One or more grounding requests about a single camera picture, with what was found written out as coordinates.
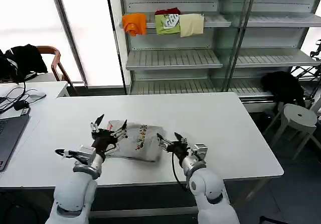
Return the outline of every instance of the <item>printed graphic on shirt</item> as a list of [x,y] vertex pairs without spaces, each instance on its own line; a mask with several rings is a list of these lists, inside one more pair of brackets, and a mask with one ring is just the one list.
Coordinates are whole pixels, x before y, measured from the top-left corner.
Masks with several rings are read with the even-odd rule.
[[178,14],[169,14],[167,19],[164,21],[164,29],[174,28],[179,22],[179,19],[180,17]]
[[140,126],[139,129],[139,135],[137,136],[137,147],[136,150],[140,150],[142,147],[144,147],[145,137],[147,132],[147,125]]

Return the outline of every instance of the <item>laptop keyboard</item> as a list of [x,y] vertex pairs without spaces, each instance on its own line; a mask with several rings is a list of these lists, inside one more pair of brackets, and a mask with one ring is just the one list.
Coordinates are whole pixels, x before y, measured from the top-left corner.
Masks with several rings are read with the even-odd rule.
[[8,120],[0,120],[0,135],[1,135],[2,131],[4,130],[7,122],[8,122]]

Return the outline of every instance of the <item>white stool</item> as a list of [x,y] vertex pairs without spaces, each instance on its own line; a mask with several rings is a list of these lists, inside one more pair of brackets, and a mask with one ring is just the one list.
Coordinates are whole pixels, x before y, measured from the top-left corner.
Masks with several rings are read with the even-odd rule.
[[274,135],[270,145],[273,147],[278,139],[281,137],[287,126],[290,126],[298,131],[301,131],[299,137],[302,138],[302,142],[297,148],[292,159],[295,159],[298,154],[301,152],[303,147],[306,145],[308,140],[311,138],[313,132],[316,129],[317,116],[316,114],[294,104],[286,104],[283,109],[275,116],[270,125],[266,128],[263,134],[269,130],[269,128],[275,123],[278,117],[281,115],[281,126]]

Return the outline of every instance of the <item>white table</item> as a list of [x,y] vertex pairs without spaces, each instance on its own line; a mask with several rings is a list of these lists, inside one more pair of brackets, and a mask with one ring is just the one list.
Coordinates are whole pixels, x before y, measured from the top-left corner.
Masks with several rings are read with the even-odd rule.
[[[24,87],[23,83],[15,84],[15,83],[1,83],[0,84],[0,96],[6,96],[13,88],[16,87]],[[67,82],[59,81],[59,82],[26,82],[26,90],[29,89],[37,89],[44,92],[47,96],[35,103],[30,104],[31,112],[30,116],[33,115],[32,112],[36,113],[41,106],[46,106],[49,101],[56,99],[57,97],[69,96],[67,92]],[[17,97],[23,92],[22,89],[15,89],[10,93],[9,97]],[[20,116],[21,111],[15,111],[13,108],[4,114],[0,115],[0,119],[10,118]]]
[[[55,149],[77,150],[82,144],[91,145],[89,123],[101,114],[105,114],[102,126],[107,125],[108,120],[128,119],[161,126],[170,140],[174,140],[174,132],[178,132],[190,143],[206,144],[209,147],[207,165],[223,179],[261,179],[283,174],[270,147],[234,93],[64,97],[54,101],[53,109],[45,112],[41,125],[14,154],[0,186],[56,186],[71,173],[74,162],[61,160]],[[179,179],[184,180],[178,164],[176,168]],[[102,172],[97,180],[100,186],[175,182],[167,153],[163,153],[157,163],[107,159]]]
[[[3,83],[0,84],[0,96],[6,96],[13,88],[15,87],[23,87],[23,83],[19,85],[15,83]],[[27,139],[32,135],[33,130],[38,126],[42,116],[46,114],[47,111],[50,111],[48,108],[49,104],[55,100],[57,97],[68,95],[66,90],[67,82],[59,81],[59,82],[33,82],[26,83],[26,90],[29,89],[37,89],[44,92],[47,96],[42,100],[39,100],[35,103],[30,104],[31,111],[29,113],[30,118],[27,126],[22,133],[19,142],[15,148],[15,152],[11,158],[11,161],[14,160],[15,155],[20,151],[21,147],[25,144]],[[22,89],[15,89],[9,97],[17,97],[22,93]],[[11,118],[20,116],[22,110],[16,111],[14,108],[8,110],[7,112],[0,115],[0,119]]]

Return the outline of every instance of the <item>robotic hand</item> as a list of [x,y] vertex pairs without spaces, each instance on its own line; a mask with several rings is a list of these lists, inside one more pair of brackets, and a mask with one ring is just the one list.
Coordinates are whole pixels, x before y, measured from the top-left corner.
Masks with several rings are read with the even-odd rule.
[[177,133],[175,136],[177,141],[171,142],[157,134],[159,145],[179,159],[186,176],[187,189],[195,196],[199,210],[198,223],[239,224],[235,210],[223,196],[223,179],[206,167],[204,158],[208,148],[203,144],[195,144],[191,148],[185,138]]
[[55,200],[46,224],[88,224],[97,187],[95,180],[101,175],[105,153],[116,148],[118,141],[127,138],[127,121],[116,131],[99,129],[103,117],[90,124],[94,139],[91,147],[81,146],[79,151],[56,150],[57,154],[77,161],[73,173],[55,188]]

